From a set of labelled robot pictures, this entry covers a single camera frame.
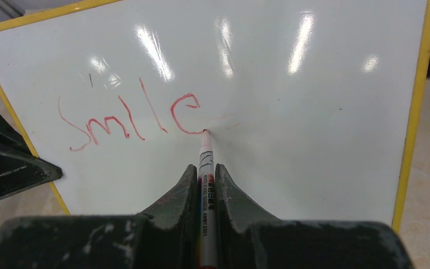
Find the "yellow framed whiteboard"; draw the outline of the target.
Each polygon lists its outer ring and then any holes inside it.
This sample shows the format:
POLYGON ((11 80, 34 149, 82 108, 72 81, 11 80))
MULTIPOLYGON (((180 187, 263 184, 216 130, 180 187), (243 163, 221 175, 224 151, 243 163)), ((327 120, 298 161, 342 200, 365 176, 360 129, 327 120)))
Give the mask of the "yellow framed whiteboard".
POLYGON ((68 214, 132 214, 214 158, 281 219, 398 230, 430 1, 83 1, 0 23, 0 97, 68 214))

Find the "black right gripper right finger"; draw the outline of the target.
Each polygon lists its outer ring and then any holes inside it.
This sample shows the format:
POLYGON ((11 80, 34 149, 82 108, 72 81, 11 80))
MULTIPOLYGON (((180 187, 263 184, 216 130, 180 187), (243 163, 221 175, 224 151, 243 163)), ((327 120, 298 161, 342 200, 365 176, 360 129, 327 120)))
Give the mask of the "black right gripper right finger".
POLYGON ((281 220, 216 166, 223 268, 413 268, 393 229, 374 221, 281 220))

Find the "white red capped marker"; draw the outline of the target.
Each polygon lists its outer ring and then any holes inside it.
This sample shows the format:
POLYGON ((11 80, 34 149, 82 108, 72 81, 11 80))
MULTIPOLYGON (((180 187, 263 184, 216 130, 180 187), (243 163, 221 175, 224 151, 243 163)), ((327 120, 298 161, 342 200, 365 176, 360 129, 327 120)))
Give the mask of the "white red capped marker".
POLYGON ((199 268, 218 267, 216 186, 211 137, 202 132, 199 156, 198 183, 200 189, 199 268))

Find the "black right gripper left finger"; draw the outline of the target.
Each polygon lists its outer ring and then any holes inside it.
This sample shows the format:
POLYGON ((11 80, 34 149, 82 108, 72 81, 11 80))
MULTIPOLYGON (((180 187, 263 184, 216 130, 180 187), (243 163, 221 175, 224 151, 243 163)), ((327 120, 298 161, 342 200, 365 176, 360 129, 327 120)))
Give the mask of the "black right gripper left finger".
POLYGON ((193 268, 196 167, 134 215, 26 216, 0 226, 0 268, 193 268))

